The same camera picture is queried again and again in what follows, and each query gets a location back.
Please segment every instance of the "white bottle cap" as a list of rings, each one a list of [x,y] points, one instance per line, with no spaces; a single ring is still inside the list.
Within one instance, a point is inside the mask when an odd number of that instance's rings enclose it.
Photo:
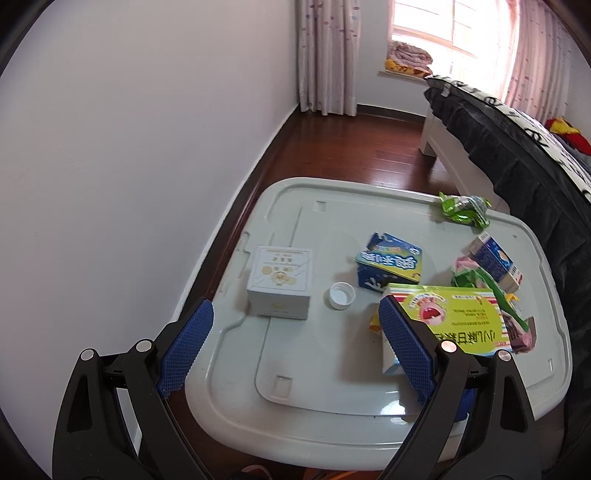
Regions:
[[[355,300],[355,289],[347,282],[335,283],[329,290],[329,302],[337,310],[345,310]]]

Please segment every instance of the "green snack wrapper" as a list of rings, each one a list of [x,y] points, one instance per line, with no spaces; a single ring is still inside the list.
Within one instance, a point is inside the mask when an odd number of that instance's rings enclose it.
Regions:
[[[454,287],[470,287],[470,288],[490,288],[495,295],[499,308],[511,315],[524,332],[529,332],[530,327],[528,323],[523,320],[511,303],[506,299],[505,292],[497,285],[494,278],[484,270],[478,263],[468,257],[460,257],[456,260],[452,267],[453,278],[452,286]]]
[[[475,225],[483,230],[490,225],[486,210],[490,202],[482,197],[445,195],[439,192],[443,215],[457,223]]]

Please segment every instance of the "window sill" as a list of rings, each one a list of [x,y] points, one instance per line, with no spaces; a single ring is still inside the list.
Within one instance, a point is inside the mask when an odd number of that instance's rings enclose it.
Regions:
[[[422,83],[423,85],[427,84],[425,79],[415,77],[413,75],[407,75],[405,73],[389,72],[388,70],[380,70],[378,72],[378,77],[403,78],[410,80],[411,82]]]

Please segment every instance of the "blue gripper pad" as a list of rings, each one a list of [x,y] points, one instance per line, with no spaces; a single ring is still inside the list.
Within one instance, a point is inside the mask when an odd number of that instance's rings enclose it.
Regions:
[[[203,300],[160,362],[156,388],[162,398],[179,390],[213,326],[213,305]]]
[[[423,405],[435,390],[431,356],[387,297],[379,302],[378,316],[384,335],[396,353],[408,382],[417,392],[419,403]],[[457,409],[456,421],[464,420],[468,416],[475,397],[475,390],[464,390]]]

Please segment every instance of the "white plastic storage bin lid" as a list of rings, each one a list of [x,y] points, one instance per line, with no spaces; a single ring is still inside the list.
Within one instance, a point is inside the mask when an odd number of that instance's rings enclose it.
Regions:
[[[540,244],[520,220],[489,211],[488,231],[519,265],[524,315],[537,345],[515,361],[536,419],[570,382],[568,330]],[[357,287],[355,255],[372,233],[423,249],[421,284],[449,285],[450,266],[478,231],[446,220],[437,197],[344,181],[289,179],[266,189],[242,232],[213,301],[213,329],[187,377],[189,407],[216,440],[263,458],[323,469],[386,467],[420,411],[403,375],[382,375],[381,338],[368,330],[380,294]],[[314,252],[307,320],[249,314],[256,245]],[[356,290],[347,310],[326,296],[335,282]],[[441,459],[453,457],[455,424]]]

